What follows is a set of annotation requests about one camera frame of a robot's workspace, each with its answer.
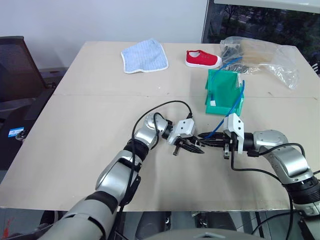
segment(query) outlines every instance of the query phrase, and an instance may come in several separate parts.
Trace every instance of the red shoe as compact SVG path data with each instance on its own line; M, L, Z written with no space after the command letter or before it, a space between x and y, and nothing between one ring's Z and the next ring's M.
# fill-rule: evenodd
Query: red shoe
M215 69L220 67L221 57L202 50L186 51L185 64L192 68Z

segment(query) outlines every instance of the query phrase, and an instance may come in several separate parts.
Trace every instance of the white label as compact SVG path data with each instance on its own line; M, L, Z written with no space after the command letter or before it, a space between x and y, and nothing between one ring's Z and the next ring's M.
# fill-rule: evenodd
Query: white label
M16 135L18 135L18 133L20 133L24 129L25 129L24 127L10 129L9 134L8 134L8 138L15 137Z
M215 107L216 106L216 101L215 100L211 100L210 101L210 106L211 107Z

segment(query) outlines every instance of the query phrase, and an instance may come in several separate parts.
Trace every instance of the green box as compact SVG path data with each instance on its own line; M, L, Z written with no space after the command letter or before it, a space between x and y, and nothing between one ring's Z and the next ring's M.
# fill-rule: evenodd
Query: green box
M217 71L218 70L215 69L209 69L208 71L208 79L205 85L205 89L208 90L205 101L205 112L207 114L226 115L241 93L242 82L239 82L239 76L236 72L224 70ZM243 94L240 102L232 110L231 114L236 113L240 116L244 98ZM210 105L212 99L215 100L215 106Z

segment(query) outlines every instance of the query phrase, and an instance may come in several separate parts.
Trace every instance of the transparent plastic bag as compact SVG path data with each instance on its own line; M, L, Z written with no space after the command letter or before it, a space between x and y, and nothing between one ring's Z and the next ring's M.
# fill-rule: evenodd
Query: transparent plastic bag
M294 90L299 83L295 46L279 45L252 38L230 36L220 42L222 64L225 70L240 74L267 71Z

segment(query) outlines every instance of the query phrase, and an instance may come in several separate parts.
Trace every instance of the white shoe sole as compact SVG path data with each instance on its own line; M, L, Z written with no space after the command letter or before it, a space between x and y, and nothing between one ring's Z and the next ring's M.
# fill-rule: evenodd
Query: white shoe sole
M194 63L189 63L187 62L187 60L185 60L185 64L188 66L188 67L191 67L191 68L202 68L202 69L216 69L218 67L221 66L221 63L222 63L222 59L221 57L217 56L218 60L216 61L216 64L215 65L201 65L201 64L194 64Z

